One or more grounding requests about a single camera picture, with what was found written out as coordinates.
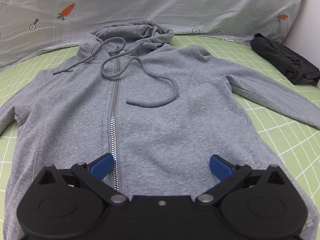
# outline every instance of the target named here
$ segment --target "metal pin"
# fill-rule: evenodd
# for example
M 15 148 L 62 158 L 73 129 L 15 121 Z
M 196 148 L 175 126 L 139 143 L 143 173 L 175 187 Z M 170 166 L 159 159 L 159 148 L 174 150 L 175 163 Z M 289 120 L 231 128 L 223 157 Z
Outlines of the metal pin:
M 116 194 L 116 195 L 113 195 L 110 200 L 113 202 L 113 203 L 123 203 L 127 200 L 127 198 L 124 196 L 124 195 L 121 195 L 121 194 Z
M 198 200 L 201 201 L 202 203 L 209 203 L 214 200 L 214 197 L 211 196 L 210 194 L 202 194 L 198 197 Z
M 159 206 L 165 206 L 167 203 L 166 203 L 166 201 L 164 201 L 164 200 L 159 200 L 158 201 L 158 205 Z

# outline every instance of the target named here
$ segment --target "zipper teeth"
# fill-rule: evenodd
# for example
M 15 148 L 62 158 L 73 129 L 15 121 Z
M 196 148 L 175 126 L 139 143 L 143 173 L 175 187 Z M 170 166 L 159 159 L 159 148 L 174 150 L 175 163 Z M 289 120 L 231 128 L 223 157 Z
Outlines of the zipper teeth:
M 120 61 L 116 59 L 116 72 L 120 71 Z M 113 188 L 119 191 L 119 177 L 118 177 L 118 160 L 117 160 L 117 138 L 116 138 L 116 102 L 119 89 L 119 77 L 116 77 L 116 86 L 112 101 L 110 129 L 111 129 L 111 154 L 113 156 Z

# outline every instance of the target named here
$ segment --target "drawstring tip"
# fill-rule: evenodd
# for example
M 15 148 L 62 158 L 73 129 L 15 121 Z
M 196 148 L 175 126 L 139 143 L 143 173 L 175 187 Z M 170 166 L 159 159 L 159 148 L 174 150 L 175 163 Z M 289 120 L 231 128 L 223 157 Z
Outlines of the drawstring tip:
M 127 104 L 128 104 L 128 105 L 140 106 L 140 103 L 141 103 L 141 102 L 132 101 L 132 100 L 127 100 Z

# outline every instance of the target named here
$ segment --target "black garment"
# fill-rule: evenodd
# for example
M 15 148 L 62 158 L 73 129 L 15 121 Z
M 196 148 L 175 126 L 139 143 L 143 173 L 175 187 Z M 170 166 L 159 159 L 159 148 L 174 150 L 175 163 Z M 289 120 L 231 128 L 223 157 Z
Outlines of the black garment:
M 251 48 L 275 66 L 294 85 L 316 85 L 320 79 L 320 70 L 315 65 L 261 33 L 254 36 Z

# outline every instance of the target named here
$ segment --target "drawstring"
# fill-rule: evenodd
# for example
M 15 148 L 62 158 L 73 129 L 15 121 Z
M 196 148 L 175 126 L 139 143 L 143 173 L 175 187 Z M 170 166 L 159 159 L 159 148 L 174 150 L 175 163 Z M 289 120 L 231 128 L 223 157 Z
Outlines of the drawstring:
M 127 64 L 124 66 L 124 68 L 119 71 L 118 73 L 114 74 L 114 75 L 108 75 L 105 71 L 104 71 L 104 66 L 106 63 L 108 63 L 110 60 L 113 60 L 113 59 L 116 59 L 118 57 L 122 57 L 124 55 L 128 55 L 130 54 L 131 52 L 133 52 L 134 50 L 136 50 L 140 45 L 142 45 L 143 43 L 145 43 L 146 41 L 142 41 L 142 42 L 139 42 L 135 47 L 133 47 L 132 49 L 128 50 L 127 52 L 124 52 L 124 53 L 119 53 L 121 52 L 124 47 L 125 47 L 125 39 L 121 38 L 121 37 L 113 37 L 113 38 L 110 38 L 110 39 L 107 39 L 105 40 L 103 43 L 101 43 L 98 48 L 90 55 L 88 56 L 87 58 L 69 66 L 68 68 L 65 68 L 63 70 L 59 70 L 59 71 L 56 71 L 56 72 L 53 72 L 52 75 L 56 75 L 56 74 L 60 74 L 60 73 L 63 73 L 65 71 L 68 71 L 72 68 L 74 68 L 75 66 L 81 64 L 81 63 L 84 63 L 85 61 L 89 60 L 90 58 L 92 58 L 97 52 L 98 50 L 104 45 L 106 44 L 107 42 L 110 42 L 110 41 L 113 41 L 113 40 L 120 40 L 122 42 L 122 46 L 119 48 L 117 47 L 116 50 L 114 51 L 108 51 L 109 54 L 115 54 L 113 56 L 111 56 L 110 58 L 108 58 L 107 60 L 105 60 L 102 65 L 101 65 L 101 68 L 100 68 L 100 72 L 101 72 L 101 75 L 104 77 L 104 78 L 115 78 L 115 77 L 118 77 L 120 76 L 126 69 L 127 67 L 129 66 L 130 62 L 133 61 L 133 60 L 136 60 L 140 63 L 141 65 L 141 68 L 142 70 L 144 71 L 144 73 L 146 73 L 147 75 L 151 76 L 151 77 L 154 77 L 154 78 L 161 78 L 161 79 L 166 79 L 168 81 L 170 81 L 173 85 L 173 94 L 165 99 L 165 100 L 161 100 L 161 101 L 158 101 L 158 102 L 140 102 L 140 101 L 134 101 L 134 100 L 127 100 L 127 104 L 129 105 L 134 105 L 134 106 L 141 106 L 141 107 L 158 107 L 158 106 L 164 106 L 168 103 L 171 103 L 172 101 L 174 101 L 175 99 L 177 99 L 177 97 L 179 96 L 179 93 L 178 93 L 178 84 L 177 82 L 170 76 L 166 76 L 166 75 L 159 75 L 157 73 L 153 73 L 149 70 L 147 70 L 145 68 L 145 66 L 143 65 L 142 61 L 140 58 L 138 57 L 132 57 L 128 62 Z

